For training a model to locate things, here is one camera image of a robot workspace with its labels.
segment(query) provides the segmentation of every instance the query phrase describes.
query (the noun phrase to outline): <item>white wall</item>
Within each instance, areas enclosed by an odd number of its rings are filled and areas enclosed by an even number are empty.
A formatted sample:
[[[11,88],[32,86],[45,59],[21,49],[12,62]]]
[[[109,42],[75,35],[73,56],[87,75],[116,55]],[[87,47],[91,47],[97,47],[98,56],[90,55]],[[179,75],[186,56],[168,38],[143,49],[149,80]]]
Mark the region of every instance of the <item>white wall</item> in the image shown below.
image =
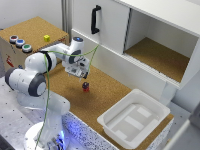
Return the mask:
[[[200,71],[183,89],[177,91],[173,102],[189,112],[195,109],[200,102]]]
[[[0,0],[0,28],[36,16],[62,29],[61,0]]]

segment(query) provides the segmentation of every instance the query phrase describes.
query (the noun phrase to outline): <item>cabinet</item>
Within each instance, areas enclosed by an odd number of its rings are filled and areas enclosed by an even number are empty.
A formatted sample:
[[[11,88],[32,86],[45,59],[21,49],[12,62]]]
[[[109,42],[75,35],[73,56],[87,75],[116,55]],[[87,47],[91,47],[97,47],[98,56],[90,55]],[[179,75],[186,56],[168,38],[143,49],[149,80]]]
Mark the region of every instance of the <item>cabinet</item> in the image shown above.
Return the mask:
[[[81,36],[86,39],[86,42],[93,43],[87,44],[85,51],[91,50],[95,46],[94,43],[100,43],[93,61],[95,67],[122,84],[130,88],[137,87],[159,100],[171,100],[177,89],[183,88],[200,70],[200,59],[198,59],[200,56],[200,20],[195,17],[200,16],[200,6],[182,0],[103,0],[95,2],[97,3],[94,4],[94,1],[89,0],[83,2],[74,0],[72,29],[73,36]],[[92,35],[90,31],[91,9],[96,4],[103,6],[97,14],[102,15],[97,21],[100,32]],[[120,14],[120,19],[109,15],[114,11],[116,11],[115,14]],[[119,27],[116,26],[115,30],[108,30],[114,24]],[[179,79],[173,79],[168,73],[134,56],[127,55],[129,49],[138,46],[138,43],[143,42],[145,38],[153,43],[150,45],[164,47],[167,53],[172,52],[169,58],[167,57],[167,61],[177,63],[178,59],[171,57],[174,55],[180,56],[180,65],[183,63],[182,58],[186,60]],[[145,49],[153,52],[148,46]],[[172,74],[179,69],[178,66],[171,71]]]

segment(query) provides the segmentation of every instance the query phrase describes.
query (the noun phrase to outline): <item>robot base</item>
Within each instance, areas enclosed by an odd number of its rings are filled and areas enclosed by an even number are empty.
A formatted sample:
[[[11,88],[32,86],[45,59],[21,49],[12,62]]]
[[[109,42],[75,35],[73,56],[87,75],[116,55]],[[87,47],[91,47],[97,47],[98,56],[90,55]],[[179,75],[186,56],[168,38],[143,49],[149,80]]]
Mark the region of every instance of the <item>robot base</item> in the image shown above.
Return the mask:
[[[37,148],[35,149],[36,141],[35,141],[34,138],[37,136],[37,133],[42,128],[42,125],[43,125],[43,122],[37,123],[37,124],[33,125],[26,132],[25,137],[24,137],[24,150],[56,150],[53,147],[49,148],[47,145],[42,148],[41,145],[39,145],[39,143],[38,143]],[[70,139],[65,134],[65,138],[64,138],[64,143],[65,143],[64,150],[67,149],[67,147],[69,145],[69,142],[70,142]]]

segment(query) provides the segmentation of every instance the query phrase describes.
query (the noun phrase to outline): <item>white robotic arm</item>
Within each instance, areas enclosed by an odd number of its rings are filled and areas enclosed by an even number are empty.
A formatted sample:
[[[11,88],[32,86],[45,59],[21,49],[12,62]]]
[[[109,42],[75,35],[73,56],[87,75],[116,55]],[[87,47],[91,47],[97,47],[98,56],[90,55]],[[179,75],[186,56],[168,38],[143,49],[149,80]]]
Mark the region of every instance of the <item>white robotic arm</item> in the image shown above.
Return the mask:
[[[78,78],[87,78],[89,72],[89,60],[82,56],[84,47],[83,39],[74,37],[71,46],[59,43],[42,49],[40,52],[30,55],[25,60],[25,69],[11,68],[5,74],[5,82],[18,91],[17,100],[20,105],[27,108],[44,109],[47,104],[46,80],[43,75],[46,70],[44,54],[47,58],[48,71],[56,67],[57,59],[62,60],[65,71]],[[61,135],[62,115],[69,111],[70,103],[56,93],[50,92],[47,120],[39,141],[38,150],[55,149],[55,139]],[[63,139],[62,149],[66,149]]]

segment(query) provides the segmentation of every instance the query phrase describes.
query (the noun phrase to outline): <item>cardboard box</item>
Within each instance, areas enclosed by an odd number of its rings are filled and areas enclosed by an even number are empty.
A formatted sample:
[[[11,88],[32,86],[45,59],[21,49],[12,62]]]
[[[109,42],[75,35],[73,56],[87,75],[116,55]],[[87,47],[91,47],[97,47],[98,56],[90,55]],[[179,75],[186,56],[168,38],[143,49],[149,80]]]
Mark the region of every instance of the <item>cardboard box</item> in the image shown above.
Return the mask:
[[[17,35],[19,39],[25,40],[26,44],[32,46],[33,51],[28,54],[23,53],[22,50],[16,48],[14,44],[10,44],[9,38],[12,35]],[[44,35],[50,36],[49,42],[44,41]],[[0,51],[5,71],[11,67],[25,68],[24,62],[29,55],[36,53],[42,48],[48,47],[57,41],[68,45],[69,35],[40,17],[35,17],[1,30]]]

